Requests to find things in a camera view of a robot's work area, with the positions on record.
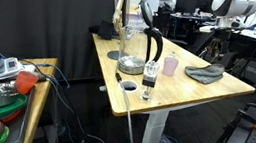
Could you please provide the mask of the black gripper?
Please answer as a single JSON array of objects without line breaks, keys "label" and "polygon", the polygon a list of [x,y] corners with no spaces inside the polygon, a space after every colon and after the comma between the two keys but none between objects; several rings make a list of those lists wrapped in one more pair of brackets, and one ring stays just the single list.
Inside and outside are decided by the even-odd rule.
[{"label": "black gripper", "polygon": [[228,52],[230,37],[231,32],[229,30],[214,31],[214,35],[210,43],[210,50],[208,52],[211,62],[217,63],[222,60],[225,53]]}]

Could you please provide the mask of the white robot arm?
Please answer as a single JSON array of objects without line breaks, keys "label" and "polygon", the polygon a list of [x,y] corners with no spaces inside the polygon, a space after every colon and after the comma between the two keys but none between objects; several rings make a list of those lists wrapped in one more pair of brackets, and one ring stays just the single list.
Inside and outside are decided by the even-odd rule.
[{"label": "white robot arm", "polygon": [[239,18],[256,12],[256,0],[213,0],[211,10],[216,17],[215,24],[202,26],[199,31],[211,33],[213,38],[199,53],[201,58],[211,52],[215,58],[227,53],[231,32],[246,29],[245,23],[240,22]]}]

